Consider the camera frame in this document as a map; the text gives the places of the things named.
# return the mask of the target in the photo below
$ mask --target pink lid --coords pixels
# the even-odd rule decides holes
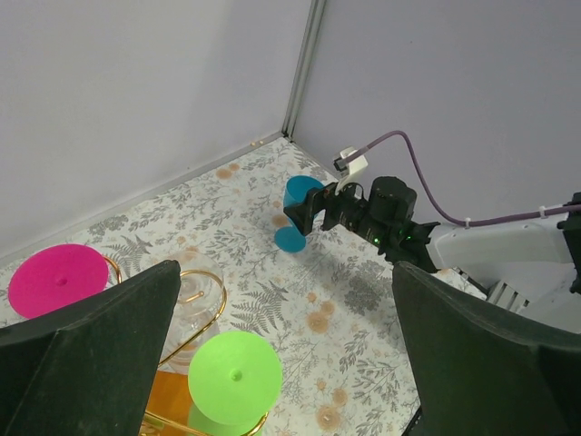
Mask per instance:
[[[27,259],[8,285],[8,301],[31,319],[101,292],[109,267],[91,247],[68,243],[47,248]]]

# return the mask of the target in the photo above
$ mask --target blue cup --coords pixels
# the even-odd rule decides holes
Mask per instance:
[[[313,188],[322,188],[323,183],[308,175],[295,175],[287,182],[282,200],[283,206],[304,202],[307,193]],[[274,234],[274,242],[287,253],[297,253],[307,246],[307,238],[300,234],[297,226],[289,219],[290,226],[282,227]]]

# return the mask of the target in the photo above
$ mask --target wall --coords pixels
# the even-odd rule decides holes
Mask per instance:
[[[576,0],[329,1],[295,140],[330,164],[338,150],[402,129],[459,218],[567,202],[581,191],[580,21]],[[402,140],[368,159],[366,187],[396,175],[421,191]],[[416,217],[439,219],[423,193]],[[469,271],[532,289],[568,268]]]
[[[280,130],[310,1],[0,3],[0,257]]]

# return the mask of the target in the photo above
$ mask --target gray wall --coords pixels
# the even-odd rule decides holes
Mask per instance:
[[[567,202],[581,191],[580,23],[577,0],[329,0],[295,139],[330,164],[405,130],[459,218]],[[396,175],[421,192],[402,140],[368,159],[366,187]],[[423,193],[417,218],[438,219]],[[538,266],[473,270],[517,287],[563,271]]]
[[[0,257],[278,132],[309,7],[0,2]]]

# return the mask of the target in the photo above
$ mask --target green disc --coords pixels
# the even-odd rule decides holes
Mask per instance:
[[[221,333],[193,356],[188,387],[210,421],[223,425],[258,422],[281,394],[281,361],[261,336]]]
[[[254,428],[258,421],[249,422],[247,424],[239,425],[223,425],[206,418],[198,408],[192,404],[190,413],[188,414],[188,427],[211,434],[212,436],[240,436],[248,433]],[[261,436],[262,429],[256,433],[256,436]]]

